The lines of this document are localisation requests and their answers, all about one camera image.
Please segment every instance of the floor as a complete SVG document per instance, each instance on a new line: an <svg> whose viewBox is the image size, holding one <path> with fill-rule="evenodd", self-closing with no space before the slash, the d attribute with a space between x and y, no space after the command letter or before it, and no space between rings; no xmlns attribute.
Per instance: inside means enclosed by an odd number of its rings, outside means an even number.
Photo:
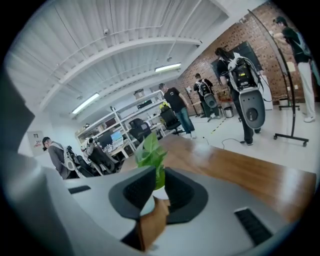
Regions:
<svg viewBox="0 0 320 256"><path fill-rule="evenodd" d="M304 122L304 104L300 104L300 111L296 112L294 136L309 139L306 147L303 142L293 139L278 137L274 140L274 134L290 135L292 129L292 110L280 111L277 106L274 110L266 111L266 120L260 134L254 134L253 145L247 146L229 139L224 141L225 150L243 154L249 157L265 160L275 164L316 173L317 184L320 176L320 104L316 104L316 120L311 123ZM234 138L243 141L244 132L238 115L232 118L213 119L207 122L207 118L191 117L200 143L208 143L223 149L222 141Z"/></svg>

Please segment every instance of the ceiling light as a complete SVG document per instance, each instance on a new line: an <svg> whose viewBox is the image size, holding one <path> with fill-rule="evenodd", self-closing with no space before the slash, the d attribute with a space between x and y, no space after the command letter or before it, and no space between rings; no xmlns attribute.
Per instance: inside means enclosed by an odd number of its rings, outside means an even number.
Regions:
<svg viewBox="0 0 320 256"><path fill-rule="evenodd" d="M181 63L173 64L173 65L168 65L168 66L162 66L162 67L156 67L155 72L160 72L160 71L168 71L168 70L173 70L178 68L181 65Z"/></svg>
<svg viewBox="0 0 320 256"><path fill-rule="evenodd" d="M95 98L99 97L99 93L95 93L93 96L88 98L84 103L82 103L80 106L78 106L74 111L72 111L72 114L78 113L80 110L82 110L86 105L88 105L90 102L92 102Z"/></svg>

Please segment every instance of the metal stand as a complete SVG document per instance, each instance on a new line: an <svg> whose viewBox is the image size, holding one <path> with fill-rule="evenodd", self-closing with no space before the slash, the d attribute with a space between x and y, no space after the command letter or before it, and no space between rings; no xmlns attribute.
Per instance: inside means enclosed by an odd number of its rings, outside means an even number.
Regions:
<svg viewBox="0 0 320 256"><path fill-rule="evenodd" d="M255 18L257 24L259 23L264 29L265 31L268 31L267 28L263 25L263 23L257 18L257 16L255 16L250 10L248 10L249 13ZM288 65L287 65L287 62L285 60L285 57L282 53L282 51L279 49L278 45L276 44L275 40L272 38L273 42L275 43L276 45L276 48L277 50L279 51L279 54L281 56L281 59L282 59L282 62L284 64L284 67L285 67L285 71L282 70L282 76L283 76L283 80L284 80L284 83L285 83L285 89L287 91L287 95L289 96L289 92L288 92L288 89L287 89L287 82L286 82L286 78L285 78L285 75L284 75L284 72L286 72L287 76L288 76L288 79L289 79L289 83L290 83L290 89L291 89L291 100L292 100L292 104L291 104L291 108L292 108L292 128L291 128L291 135L286 135L286 134L280 134L280 133L275 133L274 136L273 136L273 139L277 139L278 137L283 137L283 138L287 138L287 139L292 139L292 140L297 140L297 141L302 141L303 142L303 146L307 146L307 142L309 142L309 139L307 138L300 138L300 137L295 137L294 136L294 132L295 132L295 123L296 123L296 108L298 108L298 110L300 110L300 106L296 106L296 99L295 99L295 91L294 91L294 86L293 86L293 83L292 83L292 79L291 79L291 75L290 75L290 72L289 72L289 68L288 68ZM279 110L283 109L283 108L290 108L290 106L279 106Z"/></svg>
<svg viewBox="0 0 320 256"><path fill-rule="evenodd" d="M196 118L197 117L199 117L199 114L198 114L198 112L197 112L197 110L196 110L196 108L195 108L195 106L193 105L193 102L192 102L192 99L191 99L191 97L190 97L190 95L189 95L189 93L188 93L188 91L187 91L187 88L184 88L185 89L185 91L186 91L186 94L188 95L188 97L189 97L189 100L191 101L191 104L192 104L192 107L193 107L193 109L194 109L194 112L195 112L195 114L196 114Z"/></svg>

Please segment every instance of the person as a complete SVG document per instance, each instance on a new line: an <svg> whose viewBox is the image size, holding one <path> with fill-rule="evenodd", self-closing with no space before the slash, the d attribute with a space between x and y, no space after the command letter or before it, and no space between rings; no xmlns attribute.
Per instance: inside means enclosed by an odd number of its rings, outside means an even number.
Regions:
<svg viewBox="0 0 320 256"><path fill-rule="evenodd" d="M217 62L217 67L216 67L218 76L220 78L221 83L223 85L228 85L228 87L230 89L230 94L231 94L234 106L235 106L236 111L238 112L239 117L242 122L244 141L246 142L246 144L248 146L251 146L251 145L253 145L253 141L254 141L253 140L254 132L256 134L261 133L261 128L255 129L253 131L253 129L251 129L247 125L244 114L241 109L240 101L239 101L240 93L233 88L233 86L231 85L231 83L229 81L228 64L231 60L233 60L235 58L235 56L233 53L226 51L222 47L218 47L215 50L215 54L219 57L219 60Z"/></svg>
<svg viewBox="0 0 320 256"><path fill-rule="evenodd" d="M78 175L75 171L70 171L67 167L64 166L64 163L65 163L64 151L56 146L51 145L52 143L57 144L63 149L60 143L52 141L49 137L44 137L42 140L43 150L44 151L48 150L51 161L55 166L56 170L58 171L58 173L60 174L60 176L64 180L78 178Z"/></svg>
<svg viewBox="0 0 320 256"><path fill-rule="evenodd" d="M196 79L196 83L193 86L193 90L198 93L200 102L201 102L201 104L203 106L204 114L207 117L207 122L210 122L210 120L212 119L212 117L211 117L211 109L208 106L208 104L206 103L204 96L201 95L201 92L200 92L200 89L199 89L199 85L200 85L200 83L205 83L209 87L210 92L212 94L214 94L213 91L212 91L213 85L208 79L205 79L205 78L201 79L201 75L199 73L196 73L194 77ZM218 106L213 108L213 113L214 113L214 118L215 119L220 119Z"/></svg>
<svg viewBox="0 0 320 256"><path fill-rule="evenodd" d="M181 123L186 133L186 138L195 139L197 136L195 133L195 127L188 114L187 108L190 108L190 105L186 98L177 90L177 88L168 88L164 83L159 85L159 89L164 93L165 100L170 104L176 117Z"/></svg>
<svg viewBox="0 0 320 256"><path fill-rule="evenodd" d="M315 95L312 87L311 68L309 64L311 57L304 53L300 47L303 42L300 42L298 33L291 27L288 27L284 17L278 16L273 21L282 29L282 32L274 34L273 37L278 42L291 46L295 62L298 65L306 105L306 118L304 118L304 121L306 123L313 122L316 120L316 112Z"/></svg>

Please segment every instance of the ceiling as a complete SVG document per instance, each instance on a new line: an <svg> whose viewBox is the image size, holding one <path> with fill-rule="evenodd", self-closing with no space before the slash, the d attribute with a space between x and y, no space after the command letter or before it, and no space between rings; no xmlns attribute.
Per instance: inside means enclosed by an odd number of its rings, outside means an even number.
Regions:
<svg viewBox="0 0 320 256"><path fill-rule="evenodd" d="M139 88L176 79L179 70L155 68L182 63L183 71L249 6L264 1L241 2L48 1L16 38L5 67L28 106L83 120ZM96 92L100 97L71 114Z"/></svg>

